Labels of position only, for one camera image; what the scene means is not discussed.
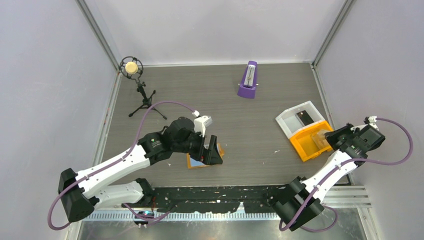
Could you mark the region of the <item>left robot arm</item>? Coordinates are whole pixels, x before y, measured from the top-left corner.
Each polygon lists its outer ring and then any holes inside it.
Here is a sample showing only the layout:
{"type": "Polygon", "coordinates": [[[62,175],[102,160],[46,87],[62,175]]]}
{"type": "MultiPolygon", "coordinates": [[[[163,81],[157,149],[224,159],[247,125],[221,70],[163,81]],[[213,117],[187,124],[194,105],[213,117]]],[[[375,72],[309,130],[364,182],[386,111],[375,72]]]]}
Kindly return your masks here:
{"type": "Polygon", "coordinates": [[[191,120],[179,117],[161,131],[140,138],[133,148],[92,168],[75,172],[68,168],[59,177],[58,193],[67,220],[78,222],[94,210],[120,204],[148,207],[155,192],[145,178],[115,185],[114,182],[140,169],[167,160],[173,153],[189,154],[204,165],[221,165],[217,137],[211,135],[205,147],[206,128],[213,122],[208,115],[191,120]]]}

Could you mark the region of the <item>gold VIP card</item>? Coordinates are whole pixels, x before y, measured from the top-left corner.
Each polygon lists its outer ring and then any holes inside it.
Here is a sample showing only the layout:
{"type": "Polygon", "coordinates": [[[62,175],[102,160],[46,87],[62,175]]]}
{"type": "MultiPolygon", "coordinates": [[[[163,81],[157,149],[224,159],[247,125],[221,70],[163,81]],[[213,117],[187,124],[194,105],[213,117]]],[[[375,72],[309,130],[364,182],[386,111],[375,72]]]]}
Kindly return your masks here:
{"type": "Polygon", "coordinates": [[[317,148],[322,151],[331,151],[332,147],[326,139],[325,134],[329,133],[329,130],[321,129],[311,135],[311,138],[317,148]]]}

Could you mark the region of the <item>orange leather card holder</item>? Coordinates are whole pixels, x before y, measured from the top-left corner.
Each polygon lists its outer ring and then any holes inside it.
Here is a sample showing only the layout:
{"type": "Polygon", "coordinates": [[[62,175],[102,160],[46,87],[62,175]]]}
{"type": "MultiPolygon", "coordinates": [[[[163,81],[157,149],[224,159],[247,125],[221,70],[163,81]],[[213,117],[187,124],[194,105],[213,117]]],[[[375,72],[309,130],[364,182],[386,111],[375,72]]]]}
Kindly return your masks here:
{"type": "MultiPolygon", "coordinates": [[[[218,143],[216,147],[219,156],[222,158],[225,155],[225,151],[221,147],[221,145],[218,143]]],[[[208,165],[205,165],[204,163],[200,161],[194,160],[189,153],[186,154],[186,162],[187,162],[187,168],[188,169],[196,169],[196,168],[204,168],[208,167],[208,165]]]]}

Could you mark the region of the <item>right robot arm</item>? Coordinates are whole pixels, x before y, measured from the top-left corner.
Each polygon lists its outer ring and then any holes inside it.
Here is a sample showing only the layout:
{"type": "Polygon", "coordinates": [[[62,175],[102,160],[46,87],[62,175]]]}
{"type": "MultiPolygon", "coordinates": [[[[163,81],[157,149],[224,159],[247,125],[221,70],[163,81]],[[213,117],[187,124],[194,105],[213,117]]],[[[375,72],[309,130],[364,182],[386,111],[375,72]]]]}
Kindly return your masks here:
{"type": "Polygon", "coordinates": [[[324,209],[328,191],[345,175],[360,167],[367,152],[380,147],[386,137],[376,123],[354,126],[350,123],[323,134],[334,152],[324,166],[310,178],[296,177],[286,186],[267,191],[263,196],[280,217],[281,230],[302,228],[324,209]]]}

